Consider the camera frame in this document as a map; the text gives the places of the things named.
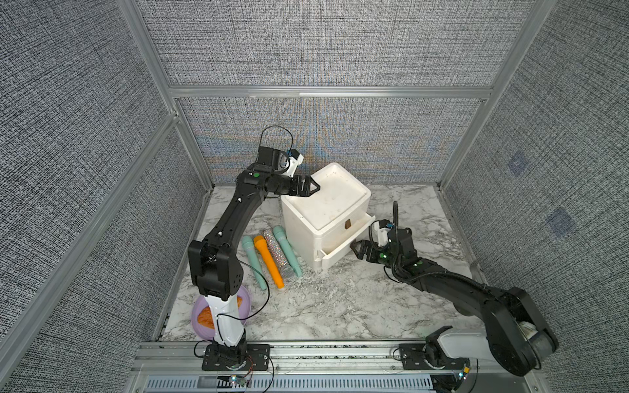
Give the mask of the mint green microphone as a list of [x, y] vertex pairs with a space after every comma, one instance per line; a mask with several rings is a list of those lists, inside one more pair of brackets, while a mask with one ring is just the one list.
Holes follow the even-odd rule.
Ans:
[[293, 272], [296, 276], [298, 276], [298, 278], [301, 278], [303, 276], [303, 271], [301, 269], [301, 265], [298, 262], [298, 259], [296, 258], [296, 254], [290, 242], [288, 241], [285, 229], [279, 225], [275, 226], [273, 227], [273, 234], [276, 241], [280, 245], [280, 248], [282, 249], [285, 258], [287, 259], [288, 264], [293, 269]]
[[265, 280], [265, 277], [262, 275], [262, 268], [261, 268], [260, 261], [256, 253], [253, 239], [247, 235], [243, 236], [242, 247], [243, 247], [243, 250], [247, 254], [248, 264], [250, 265], [250, 267], [252, 267], [255, 280], [257, 281], [258, 285], [260, 286], [262, 290], [267, 290], [268, 284], [267, 284], [267, 281]]

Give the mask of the orange microphone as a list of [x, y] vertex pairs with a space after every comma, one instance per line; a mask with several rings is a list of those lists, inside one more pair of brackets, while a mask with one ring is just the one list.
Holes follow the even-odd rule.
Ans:
[[267, 269], [270, 272], [271, 278], [273, 279], [275, 286], [278, 290], [282, 291], [285, 288], [285, 284], [283, 278], [281, 276], [280, 271], [278, 270], [278, 266], [275, 264], [275, 260], [270, 252], [267, 240], [264, 236], [256, 236], [253, 240], [255, 248], [258, 250], [260, 255], [262, 256], [263, 262], [265, 263]]

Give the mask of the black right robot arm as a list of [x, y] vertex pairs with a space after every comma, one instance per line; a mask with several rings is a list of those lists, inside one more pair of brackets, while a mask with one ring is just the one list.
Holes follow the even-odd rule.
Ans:
[[450, 301], [465, 316], [483, 322], [481, 331], [442, 327], [426, 339], [424, 354], [432, 368], [446, 360], [494, 360], [505, 371], [523, 377], [540, 368], [560, 344], [533, 299], [521, 288], [504, 290], [454, 273], [422, 258], [409, 229], [392, 228], [386, 244], [373, 239], [354, 241], [351, 249], [360, 260], [391, 270], [396, 281]]

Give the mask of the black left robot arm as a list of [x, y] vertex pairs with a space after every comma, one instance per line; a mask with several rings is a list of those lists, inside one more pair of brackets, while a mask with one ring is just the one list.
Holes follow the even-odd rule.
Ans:
[[237, 292], [243, 268], [238, 244], [252, 216], [269, 194], [309, 197], [320, 186], [309, 175], [298, 175], [303, 155], [296, 149], [281, 151], [259, 147], [257, 159], [236, 178], [234, 195], [209, 234], [188, 246], [191, 280], [211, 309], [220, 346], [234, 348], [245, 342], [238, 316]]

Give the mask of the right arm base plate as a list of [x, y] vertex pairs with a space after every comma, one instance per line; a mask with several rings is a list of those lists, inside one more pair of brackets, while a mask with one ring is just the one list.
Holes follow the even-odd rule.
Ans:
[[464, 371], [469, 368], [469, 359], [449, 358], [435, 344], [401, 344], [398, 352], [404, 370]]

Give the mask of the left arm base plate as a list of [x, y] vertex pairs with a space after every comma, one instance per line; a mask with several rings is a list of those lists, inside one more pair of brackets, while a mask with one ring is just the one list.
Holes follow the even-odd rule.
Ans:
[[247, 344], [227, 347], [212, 343], [206, 347], [201, 370], [208, 372], [267, 371], [270, 364], [270, 349], [267, 344]]

